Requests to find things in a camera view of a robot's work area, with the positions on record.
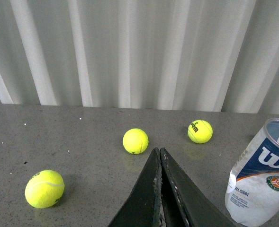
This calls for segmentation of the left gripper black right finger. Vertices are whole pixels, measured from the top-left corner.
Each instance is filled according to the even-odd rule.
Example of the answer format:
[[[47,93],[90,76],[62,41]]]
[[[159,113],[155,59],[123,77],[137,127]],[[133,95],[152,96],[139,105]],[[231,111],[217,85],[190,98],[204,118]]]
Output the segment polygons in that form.
[[[168,227],[233,227],[165,148],[160,150],[162,165],[162,205]]]

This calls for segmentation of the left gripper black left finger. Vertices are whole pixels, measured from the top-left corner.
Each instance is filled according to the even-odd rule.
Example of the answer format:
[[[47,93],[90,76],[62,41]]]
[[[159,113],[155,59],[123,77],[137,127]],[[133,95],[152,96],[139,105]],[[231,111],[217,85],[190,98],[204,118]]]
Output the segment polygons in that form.
[[[110,227],[158,227],[160,225],[162,166],[154,148],[129,197],[110,222]]]

